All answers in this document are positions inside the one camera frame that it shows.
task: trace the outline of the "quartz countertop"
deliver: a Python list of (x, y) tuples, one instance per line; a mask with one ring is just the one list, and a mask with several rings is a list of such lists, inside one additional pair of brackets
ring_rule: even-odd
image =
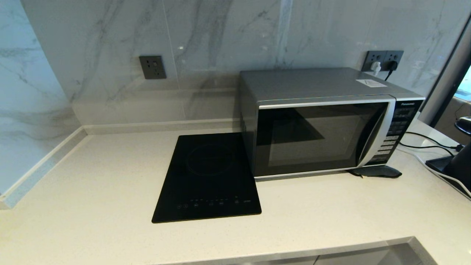
[[(409, 130), (453, 144), (420, 122)], [(87, 136), (14, 209), (0, 211), (0, 263), (235, 263), (415, 236), (438, 264), (471, 264), (471, 201), (401, 151), (388, 163), (403, 173), (397, 179), (343, 172), (262, 181), (261, 215), (151, 223), (178, 136), (231, 131)]]

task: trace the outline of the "marble backsplash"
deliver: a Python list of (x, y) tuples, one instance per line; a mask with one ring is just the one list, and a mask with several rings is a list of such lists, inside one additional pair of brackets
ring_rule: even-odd
[(80, 123), (17, 0), (0, 0), (0, 194)]
[[(389, 81), (427, 95), (469, 0), (22, 0), (83, 125), (232, 118), (241, 70), (359, 69), (404, 50)], [(162, 55), (165, 80), (138, 56)]]

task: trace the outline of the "induction cooktop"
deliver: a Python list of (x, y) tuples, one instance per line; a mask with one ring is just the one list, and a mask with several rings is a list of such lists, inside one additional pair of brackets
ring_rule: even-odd
[(179, 136), (153, 223), (261, 214), (242, 135)]

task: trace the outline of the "electrical outlet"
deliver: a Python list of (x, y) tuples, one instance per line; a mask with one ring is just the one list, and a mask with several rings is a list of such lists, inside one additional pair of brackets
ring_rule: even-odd
[(386, 51), (385, 50), (370, 50), (370, 51), (368, 51), (367, 54), (366, 54), (365, 61), (363, 62), (363, 67), (361, 68), (361, 71), (362, 72), (372, 72), (373, 70), (371, 70), (371, 65), (375, 61), (381, 62), (381, 65), (382, 65), (382, 62), (383, 62), (385, 57), (386, 57)]
[(167, 78), (163, 68), (162, 56), (139, 56), (142, 72), (146, 79)]
[(403, 50), (389, 50), (386, 52), (383, 62), (381, 63), (381, 71), (389, 71), (392, 61), (396, 61), (399, 64), (399, 61), (404, 54)]

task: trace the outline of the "microwave oven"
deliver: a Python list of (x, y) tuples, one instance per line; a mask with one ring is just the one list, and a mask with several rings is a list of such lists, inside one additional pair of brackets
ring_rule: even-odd
[(255, 178), (385, 165), (425, 99), (351, 68), (240, 77), (241, 131)]

